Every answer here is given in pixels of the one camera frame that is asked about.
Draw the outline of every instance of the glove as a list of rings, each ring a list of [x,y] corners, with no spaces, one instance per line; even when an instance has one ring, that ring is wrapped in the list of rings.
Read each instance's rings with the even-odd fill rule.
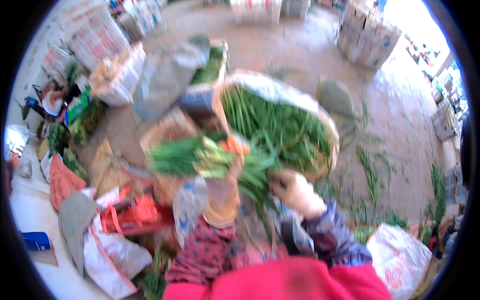
[[[313,191],[313,185],[305,177],[293,170],[270,172],[270,191],[280,201],[312,220],[323,215],[327,206],[323,199]]]
[[[244,156],[237,154],[224,178],[207,178],[208,206],[205,221],[215,228],[227,228],[235,224],[237,206],[240,204],[238,177],[243,170]]]

